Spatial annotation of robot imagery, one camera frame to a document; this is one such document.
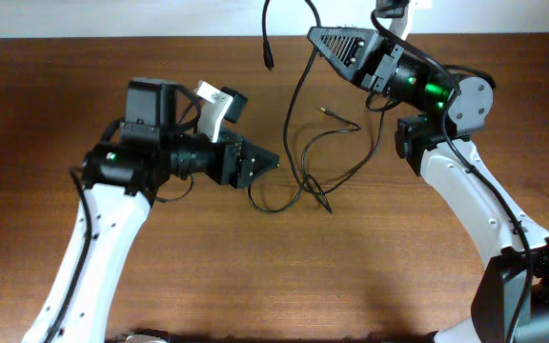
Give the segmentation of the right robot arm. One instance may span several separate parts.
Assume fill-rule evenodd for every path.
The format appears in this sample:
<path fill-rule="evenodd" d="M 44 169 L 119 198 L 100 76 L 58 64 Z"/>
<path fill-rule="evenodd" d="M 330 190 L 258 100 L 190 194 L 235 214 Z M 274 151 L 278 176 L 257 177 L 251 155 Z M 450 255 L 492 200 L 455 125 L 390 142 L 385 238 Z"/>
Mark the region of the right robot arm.
<path fill-rule="evenodd" d="M 308 38 L 343 79 L 417 109 L 397 122 L 397 155 L 478 249 L 484 273 L 470 316 L 429 340 L 549 342 L 549 232 L 489 172 L 471 138 L 492 108 L 493 79 L 441 65 L 384 28 L 313 27 Z"/>

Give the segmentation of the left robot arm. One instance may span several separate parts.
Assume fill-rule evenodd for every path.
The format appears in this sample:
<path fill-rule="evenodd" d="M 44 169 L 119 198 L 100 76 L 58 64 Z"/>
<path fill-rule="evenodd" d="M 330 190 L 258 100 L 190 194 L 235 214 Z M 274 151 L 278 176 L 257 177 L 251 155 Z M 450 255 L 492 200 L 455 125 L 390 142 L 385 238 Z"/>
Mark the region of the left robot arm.
<path fill-rule="evenodd" d="M 171 177 L 204 173 L 216 184 L 246 189 L 277 168 L 279 157 L 223 127 L 247 98 L 205 81 L 195 90 L 135 77 L 126 111 L 111 122 L 71 179 L 79 197 L 69 245 L 26 342 L 102 342 L 132 243 L 158 190 Z"/>

